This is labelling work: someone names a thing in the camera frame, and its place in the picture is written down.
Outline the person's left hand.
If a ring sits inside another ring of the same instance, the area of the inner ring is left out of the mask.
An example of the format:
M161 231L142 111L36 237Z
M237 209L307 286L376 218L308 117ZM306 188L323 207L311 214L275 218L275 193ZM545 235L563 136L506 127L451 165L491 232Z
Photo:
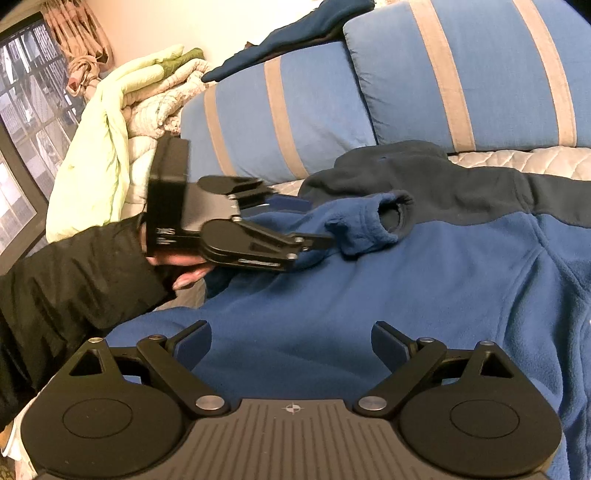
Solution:
M160 253L147 256L146 260L162 277L164 285L175 291L189 288L214 269L211 262L198 255Z

